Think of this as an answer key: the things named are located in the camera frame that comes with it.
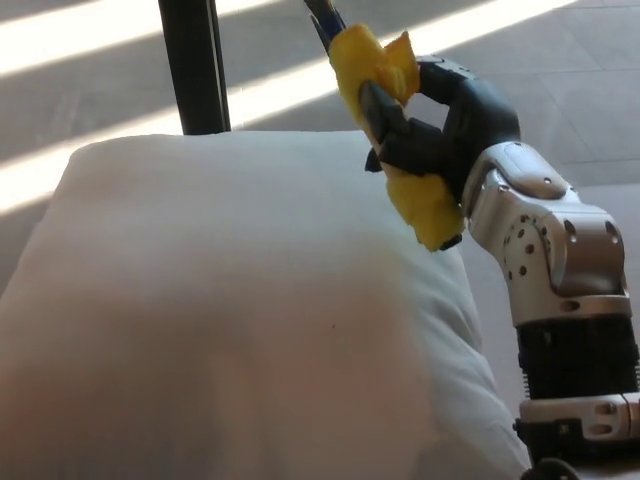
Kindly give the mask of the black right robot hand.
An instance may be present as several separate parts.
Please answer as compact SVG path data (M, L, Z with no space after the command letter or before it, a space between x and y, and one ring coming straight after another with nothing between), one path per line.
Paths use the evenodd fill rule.
M519 119L495 85L467 68L438 57L423 57L417 65L418 92L448 107L444 126L406 118L381 85L366 81L360 106L381 151L368 154L365 169L379 172L386 163L418 176L434 174L459 201L481 152L521 139Z

